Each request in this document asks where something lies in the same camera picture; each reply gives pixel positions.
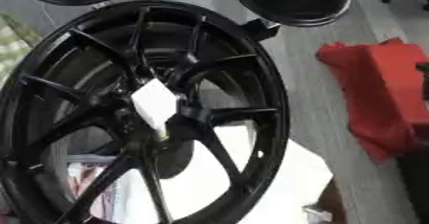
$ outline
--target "plaid cloth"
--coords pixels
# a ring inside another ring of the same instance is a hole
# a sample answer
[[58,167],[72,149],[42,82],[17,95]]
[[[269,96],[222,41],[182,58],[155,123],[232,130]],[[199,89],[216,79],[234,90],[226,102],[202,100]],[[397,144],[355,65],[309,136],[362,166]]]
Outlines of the plaid cloth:
[[0,87],[16,64],[40,41],[31,27],[0,14]]

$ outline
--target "red fabric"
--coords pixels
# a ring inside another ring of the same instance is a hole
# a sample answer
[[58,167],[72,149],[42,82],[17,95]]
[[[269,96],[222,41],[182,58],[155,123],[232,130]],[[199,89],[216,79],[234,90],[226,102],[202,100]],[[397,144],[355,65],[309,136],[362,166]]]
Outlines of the red fabric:
[[349,108],[350,131],[375,161],[414,149],[429,139],[429,111],[421,96],[427,60],[419,46],[392,39],[379,45],[323,46],[318,58],[339,80]]

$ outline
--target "floor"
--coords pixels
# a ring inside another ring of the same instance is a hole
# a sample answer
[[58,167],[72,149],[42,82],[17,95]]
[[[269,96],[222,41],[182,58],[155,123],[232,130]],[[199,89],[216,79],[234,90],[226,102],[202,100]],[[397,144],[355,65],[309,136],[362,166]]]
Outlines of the floor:
[[[238,23],[256,18],[237,0],[176,0],[218,11]],[[395,166],[375,164],[347,131],[341,89],[314,54],[324,43],[363,44],[399,36],[429,53],[429,12],[422,0],[354,0],[337,22],[312,29],[283,27],[263,42],[275,59],[288,89],[292,138],[322,155],[336,176],[350,224],[418,223]],[[58,7],[35,0],[0,0],[4,11],[48,34],[89,7]]]

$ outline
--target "white block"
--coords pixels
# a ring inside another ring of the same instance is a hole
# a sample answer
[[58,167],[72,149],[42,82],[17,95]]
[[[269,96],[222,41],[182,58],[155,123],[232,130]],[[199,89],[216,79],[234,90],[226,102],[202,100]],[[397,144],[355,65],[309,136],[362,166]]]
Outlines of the white block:
[[165,132],[166,121],[177,112],[176,96],[158,79],[131,95],[137,113],[154,129]]

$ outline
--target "cable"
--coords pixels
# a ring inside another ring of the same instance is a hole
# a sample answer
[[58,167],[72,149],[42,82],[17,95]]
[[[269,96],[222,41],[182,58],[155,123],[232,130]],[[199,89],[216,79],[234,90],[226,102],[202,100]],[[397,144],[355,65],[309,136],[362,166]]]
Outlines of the cable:
[[45,2],[40,2],[40,4],[41,4],[43,13],[48,18],[48,20],[51,23],[51,25],[56,29],[56,22],[54,21],[54,19],[52,18],[52,16],[46,10],[46,4],[45,4]]

